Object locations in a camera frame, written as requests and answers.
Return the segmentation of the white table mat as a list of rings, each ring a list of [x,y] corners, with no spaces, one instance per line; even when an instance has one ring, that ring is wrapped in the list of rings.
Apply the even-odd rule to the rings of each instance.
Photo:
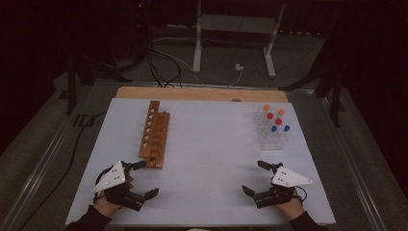
[[[269,226],[285,223],[274,207],[259,209],[242,186],[263,192],[271,172],[258,167],[263,160],[310,178],[303,203],[320,224],[335,218],[293,105],[282,104],[284,123],[291,126],[281,150],[262,150],[254,115],[259,102],[164,100],[170,113],[164,165],[134,171],[137,193],[159,189],[136,212],[123,208],[111,224],[119,227]]]

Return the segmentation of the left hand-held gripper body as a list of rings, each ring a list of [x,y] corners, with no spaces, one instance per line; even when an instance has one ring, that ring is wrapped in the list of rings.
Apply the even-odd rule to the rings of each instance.
[[[126,185],[131,164],[119,161],[104,169],[97,177],[92,190],[93,201],[103,194],[113,204],[139,211],[145,199],[142,195],[131,192]]]

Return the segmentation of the white metal stand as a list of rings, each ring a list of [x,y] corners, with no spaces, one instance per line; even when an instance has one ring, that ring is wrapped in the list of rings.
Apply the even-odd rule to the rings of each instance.
[[[269,43],[263,47],[263,55],[269,78],[276,76],[276,70],[272,60],[272,48],[276,41],[281,20],[286,9],[285,4],[279,4],[277,16],[272,18],[227,15],[227,14],[208,14],[202,12],[202,0],[196,0],[196,32],[195,48],[192,62],[192,72],[199,73],[201,67],[201,32],[203,30],[215,30],[221,32],[243,32],[258,33],[270,36]]]

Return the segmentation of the person's left hand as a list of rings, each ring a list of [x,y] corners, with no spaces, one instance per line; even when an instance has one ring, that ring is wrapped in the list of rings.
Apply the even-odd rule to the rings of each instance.
[[[122,208],[121,205],[116,205],[109,202],[105,195],[98,197],[93,203],[93,207],[103,216],[111,218],[118,210]]]

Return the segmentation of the wooden test tube rack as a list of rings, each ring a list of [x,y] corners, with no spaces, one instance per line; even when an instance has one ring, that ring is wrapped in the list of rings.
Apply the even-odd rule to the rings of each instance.
[[[139,157],[146,161],[148,168],[164,165],[170,113],[160,112],[159,107],[159,101],[150,102],[140,142]]]

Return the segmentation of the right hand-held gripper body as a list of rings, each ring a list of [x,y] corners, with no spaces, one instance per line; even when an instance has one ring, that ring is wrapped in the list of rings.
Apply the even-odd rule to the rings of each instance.
[[[271,187],[266,192],[255,193],[253,198],[258,208],[287,203],[296,187],[313,183],[310,178],[285,168],[282,163],[271,164],[270,171],[273,173]]]

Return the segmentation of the person's right hand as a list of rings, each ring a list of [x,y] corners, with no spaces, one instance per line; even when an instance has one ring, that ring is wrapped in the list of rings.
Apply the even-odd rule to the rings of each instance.
[[[277,208],[283,213],[283,215],[288,220],[298,218],[305,212],[305,209],[303,208],[302,202],[297,194],[297,191],[293,191],[293,197],[289,202],[278,204]]]

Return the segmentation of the black stand legs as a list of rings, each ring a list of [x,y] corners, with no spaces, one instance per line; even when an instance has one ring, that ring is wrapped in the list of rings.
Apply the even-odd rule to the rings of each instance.
[[[279,87],[282,91],[293,91],[315,80],[319,80],[314,89],[316,97],[326,97],[332,92],[330,101],[330,117],[333,123],[339,127],[340,96],[344,70],[339,56],[330,48],[322,48],[319,51],[307,76],[285,87]]]
[[[123,83],[130,83],[127,79],[117,72],[107,68],[96,59],[86,54],[70,54],[67,56],[67,90],[64,97],[67,99],[66,113],[71,115],[77,104],[77,79],[84,85],[92,85],[95,81],[91,70],[96,69],[107,74],[110,78]]]

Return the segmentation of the black floor bracket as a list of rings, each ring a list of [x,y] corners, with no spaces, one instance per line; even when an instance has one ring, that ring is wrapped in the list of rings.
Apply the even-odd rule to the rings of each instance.
[[[77,115],[74,120],[74,127],[91,127],[95,121],[94,115]]]

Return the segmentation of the clear acrylic tube rack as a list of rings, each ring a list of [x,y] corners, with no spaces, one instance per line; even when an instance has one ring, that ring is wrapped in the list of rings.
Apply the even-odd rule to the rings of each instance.
[[[272,107],[270,105],[269,113],[274,114],[273,125],[275,125],[275,120],[278,116],[279,109],[282,109],[282,108]],[[288,125],[288,124],[284,123],[283,117],[282,117],[282,120],[283,120],[282,127],[281,127],[280,132],[277,134],[276,140],[272,140],[270,138],[271,128],[268,128],[267,126],[267,119],[263,118],[263,107],[258,109],[258,111],[255,113],[254,119],[255,119],[256,131],[258,134],[258,139],[259,139],[261,149],[262,150],[281,150],[287,142],[283,140],[283,129],[285,125]]]

